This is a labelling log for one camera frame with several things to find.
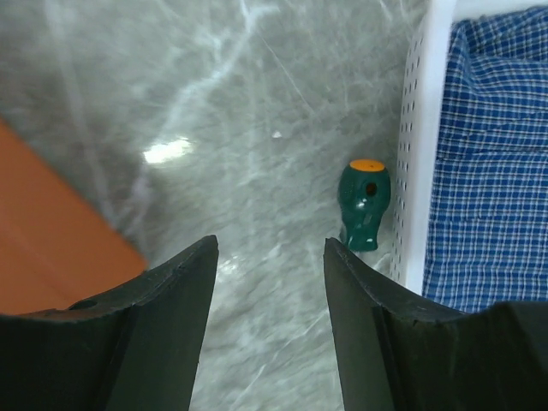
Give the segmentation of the orange drawer box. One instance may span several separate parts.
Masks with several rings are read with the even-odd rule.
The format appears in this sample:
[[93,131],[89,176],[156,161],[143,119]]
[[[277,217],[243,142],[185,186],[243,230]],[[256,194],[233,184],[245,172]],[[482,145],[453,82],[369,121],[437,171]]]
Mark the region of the orange drawer box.
[[139,276],[145,258],[1,125],[1,312],[65,309]]

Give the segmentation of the stubby green screwdriver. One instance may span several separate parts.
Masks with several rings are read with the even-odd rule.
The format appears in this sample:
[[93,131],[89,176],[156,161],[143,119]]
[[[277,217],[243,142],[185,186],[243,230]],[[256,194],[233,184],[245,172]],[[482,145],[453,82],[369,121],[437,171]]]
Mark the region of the stubby green screwdriver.
[[337,202],[341,211],[340,241],[352,252],[378,248],[378,231],[390,204],[390,174],[378,160],[352,160],[342,171]]

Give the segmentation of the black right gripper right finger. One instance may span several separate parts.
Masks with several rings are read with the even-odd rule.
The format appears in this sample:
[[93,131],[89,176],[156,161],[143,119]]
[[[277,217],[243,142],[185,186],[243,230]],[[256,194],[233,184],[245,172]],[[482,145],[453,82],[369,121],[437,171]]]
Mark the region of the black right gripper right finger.
[[547,305],[466,314],[325,242],[326,297],[347,410],[544,410]]

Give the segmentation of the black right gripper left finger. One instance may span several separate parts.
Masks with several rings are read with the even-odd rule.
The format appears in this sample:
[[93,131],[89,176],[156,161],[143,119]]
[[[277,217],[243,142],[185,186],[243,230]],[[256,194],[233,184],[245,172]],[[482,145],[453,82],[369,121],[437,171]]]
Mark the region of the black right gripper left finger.
[[218,255],[208,235],[66,310],[3,315],[2,409],[188,409]]

